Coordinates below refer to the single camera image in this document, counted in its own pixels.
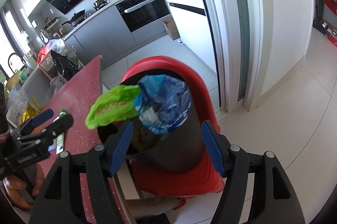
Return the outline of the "person's hand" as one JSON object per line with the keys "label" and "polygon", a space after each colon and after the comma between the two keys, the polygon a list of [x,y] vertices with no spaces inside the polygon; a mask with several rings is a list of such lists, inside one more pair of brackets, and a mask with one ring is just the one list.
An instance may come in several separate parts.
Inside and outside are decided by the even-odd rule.
{"label": "person's hand", "polygon": [[[43,169],[39,164],[36,164],[37,171],[35,174],[35,186],[33,188],[33,195],[37,196],[39,194],[39,190],[45,180],[45,176],[43,173]],[[27,187],[27,184],[17,178],[14,175],[8,175],[3,180],[4,187],[6,189],[7,196],[9,200],[12,201],[16,207],[20,209],[29,209],[31,205],[25,200],[22,194],[19,192]]]}

